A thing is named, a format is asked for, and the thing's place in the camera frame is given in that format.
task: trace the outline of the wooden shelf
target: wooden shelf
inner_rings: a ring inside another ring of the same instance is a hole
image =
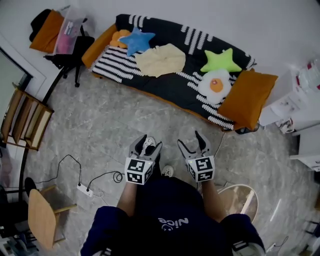
[[[32,103],[33,103],[33,100],[31,98],[26,97],[21,106],[20,112],[16,118],[13,130],[12,130],[12,137],[15,143],[19,143]]]
[[[16,87],[1,127],[3,142],[38,150],[53,112],[36,98]],[[20,141],[25,141],[26,145],[21,145]]]

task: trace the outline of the orange cushion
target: orange cushion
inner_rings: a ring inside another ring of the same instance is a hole
[[[64,17],[59,12],[51,10],[30,48],[52,54],[63,22]]]
[[[112,35],[112,40],[110,41],[110,45],[114,47],[128,48],[125,43],[118,41],[118,39],[121,37],[127,37],[130,34],[130,31],[126,29],[121,29],[120,31],[114,32]]]
[[[276,75],[242,71],[217,112],[237,125],[254,130],[277,78]]]

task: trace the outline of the cable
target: cable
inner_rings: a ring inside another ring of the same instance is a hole
[[[219,151],[219,149],[220,149],[220,147],[221,147],[221,144],[222,144],[222,141],[224,140],[224,136],[225,136],[225,135],[226,135],[226,133],[224,132],[223,135],[222,135],[220,144],[219,144],[219,146],[218,146],[218,149],[217,149],[216,152],[214,153],[213,158],[216,158],[216,155],[217,155],[217,153],[218,153],[218,151]]]
[[[96,197],[96,198],[101,198],[102,201],[104,201],[104,203],[109,206],[109,204],[107,204],[107,202],[103,199],[105,193],[103,191],[99,191],[99,195],[96,195],[95,193],[93,193],[93,195]]]
[[[276,251],[277,254],[280,252],[282,246],[286,243],[286,241],[288,240],[288,238],[289,238],[289,236],[287,235],[287,236],[285,237],[285,239],[283,240],[282,244],[280,244],[280,245],[278,245],[278,246],[277,246],[277,245],[274,246],[274,248],[275,248],[275,247],[279,248],[279,250]]]
[[[123,175],[125,175],[124,173],[121,173],[120,171],[117,171],[117,170],[108,171],[108,172],[105,172],[105,173],[99,175],[98,177],[93,178],[93,179],[89,182],[89,185],[88,185],[88,187],[87,187],[86,190],[89,191],[90,186],[91,186],[91,183],[92,183],[94,180],[100,178],[101,176],[103,176],[103,175],[105,175],[105,174],[112,174],[112,173],[113,173],[113,181],[114,181],[115,183],[120,183],[120,182],[122,182],[122,180],[123,180]]]
[[[44,181],[40,181],[40,182],[35,182],[35,184],[40,184],[40,183],[45,183],[45,182],[50,182],[55,180],[56,178],[58,178],[59,175],[59,168],[60,168],[60,164],[61,162],[66,158],[66,157],[71,157],[74,161],[76,161],[79,164],[79,168],[80,168],[80,172],[79,172],[79,181],[78,181],[78,185],[81,183],[81,164],[70,154],[67,154],[64,158],[61,159],[61,161],[58,164],[58,170],[56,172],[56,176],[54,178],[48,179],[48,180],[44,180]]]
[[[72,155],[70,155],[70,154],[67,154],[66,156],[64,156],[64,157],[60,160],[60,162],[59,162],[59,164],[58,164],[58,169],[57,169],[57,172],[56,172],[56,176],[55,176],[55,177],[50,178],[50,179],[48,179],[48,180],[35,182],[35,184],[41,184],[41,183],[50,182],[50,181],[53,181],[53,180],[55,180],[56,178],[58,178],[59,170],[60,170],[60,164],[61,164],[61,162],[62,162],[66,157],[71,157],[74,161],[76,161],[76,162],[79,164],[79,179],[78,179],[78,185],[80,186],[80,183],[81,183],[81,174],[82,174],[81,164],[80,164]],[[113,181],[114,181],[115,183],[120,183],[120,182],[122,182],[122,180],[123,180],[123,175],[125,175],[124,173],[121,173],[120,171],[117,171],[117,170],[108,171],[108,172],[105,172],[105,173],[99,175],[98,177],[93,178],[93,179],[89,182],[89,185],[88,185],[88,187],[87,187],[87,191],[89,191],[90,186],[91,186],[91,183],[92,183],[94,180],[100,178],[101,176],[103,176],[103,175],[105,175],[105,174],[111,174],[111,173],[113,173]],[[5,188],[5,189],[19,189],[18,186],[4,186],[3,188]]]

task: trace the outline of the sofa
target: sofa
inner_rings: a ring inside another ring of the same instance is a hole
[[[173,44],[183,51],[186,59],[182,72],[164,74],[158,78],[143,75],[136,65],[135,56],[126,55],[127,49],[109,46],[114,32],[132,31],[134,27],[144,33],[155,33],[149,42],[151,48]],[[120,14],[115,24],[86,51],[82,61],[96,77],[114,80],[218,125],[224,131],[232,131],[241,126],[217,113],[224,99],[218,104],[212,104],[199,94],[197,87],[205,74],[200,71],[207,63],[204,50],[220,54],[229,48],[233,50],[233,61],[242,70],[250,70],[256,64],[249,54],[198,29],[152,17]],[[233,85],[240,72],[229,74],[229,81]]]

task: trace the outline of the black cable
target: black cable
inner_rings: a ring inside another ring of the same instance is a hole
[[[288,240],[288,238],[289,238],[289,236],[287,235],[287,236],[285,237],[285,239],[283,240],[282,244],[280,244],[280,245],[278,245],[278,246],[277,246],[277,245],[274,246],[274,247],[279,248],[279,250],[277,251],[277,253],[280,252],[281,247],[286,243],[286,241]]]
[[[122,182],[122,180],[123,180],[123,175],[125,175],[124,173],[121,173],[120,171],[117,171],[117,170],[108,171],[108,172],[105,172],[105,173],[99,175],[98,177],[93,178],[93,179],[89,182],[89,185],[88,185],[86,191],[89,191],[90,186],[91,186],[91,183],[92,183],[94,180],[100,178],[101,176],[103,176],[103,175],[105,175],[105,174],[112,174],[112,173],[113,173],[113,181],[114,181],[115,183],[120,183],[120,182]]]
[[[70,155],[70,154],[67,154],[66,156],[64,156],[64,157],[61,159],[61,161],[59,162],[59,164],[58,164],[58,169],[57,169],[57,172],[56,172],[56,176],[55,176],[55,177],[53,177],[53,178],[51,178],[51,179],[48,179],[48,180],[35,182],[35,184],[50,182],[50,181],[53,181],[53,180],[55,180],[56,178],[58,178],[59,170],[60,170],[60,164],[61,164],[61,162],[62,162],[66,157],[71,157],[74,161],[76,161],[76,162],[79,164],[78,186],[80,186],[80,185],[81,185],[81,184],[80,184],[80,183],[81,183],[81,174],[82,174],[81,164],[80,164],[72,155]],[[113,181],[114,181],[115,183],[120,183],[120,182],[122,182],[122,180],[123,180],[123,175],[125,175],[124,173],[121,173],[120,171],[117,171],[117,170],[108,171],[108,172],[105,172],[105,173],[99,175],[98,177],[93,178],[93,179],[89,182],[89,185],[88,185],[88,187],[87,187],[87,191],[89,191],[90,185],[91,185],[91,183],[92,183],[94,180],[100,178],[101,176],[103,176],[103,175],[105,175],[105,174],[111,174],[111,173],[113,173]],[[5,189],[19,189],[19,187],[17,187],[17,186],[4,186],[3,188],[5,188]]]
[[[40,182],[35,182],[35,184],[40,184],[40,183],[45,183],[45,182],[50,182],[55,180],[56,178],[58,178],[59,175],[59,168],[60,168],[60,164],[61,162],[66,158],[66,157],[71,157],[74,161],[76,161],[79,164],[80,167],[80,172],[79,172],[79,181],[78,181],[78,185],[80,186],[80,179],[81,179],[81,164],[70,154],[67,154],[64,158],[61,159],[61,161],[58,164],[58,170],[56,172],[56,176],[54,178],[48,179],[48,180],[44,180],[44,181],[40,181]]]

